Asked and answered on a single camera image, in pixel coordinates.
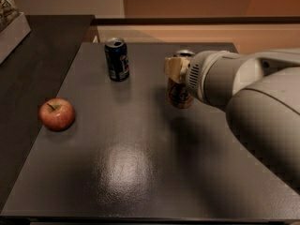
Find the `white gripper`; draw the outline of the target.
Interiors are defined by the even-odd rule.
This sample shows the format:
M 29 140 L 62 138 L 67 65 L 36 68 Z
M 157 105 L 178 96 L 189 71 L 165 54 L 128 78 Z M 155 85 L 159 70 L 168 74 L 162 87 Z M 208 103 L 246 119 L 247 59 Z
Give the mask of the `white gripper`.
M 238 53 L 205 51 L 190 62 L 184 57 L 166 58 L 164 73 L 175 83 L 186 83 L 189 93 L 200 102 L 225 111 L 230 99 L 250 84 L 245 62 Z

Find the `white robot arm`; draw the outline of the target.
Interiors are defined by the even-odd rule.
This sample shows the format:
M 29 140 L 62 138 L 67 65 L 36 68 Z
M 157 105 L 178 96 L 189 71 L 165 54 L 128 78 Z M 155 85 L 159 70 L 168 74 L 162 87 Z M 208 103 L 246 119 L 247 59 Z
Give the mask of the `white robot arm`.
M 204 51 L 167 57 L 164 73 L 226 113 L 232 134 L 272 173 L 300 190 L 300 49 Z

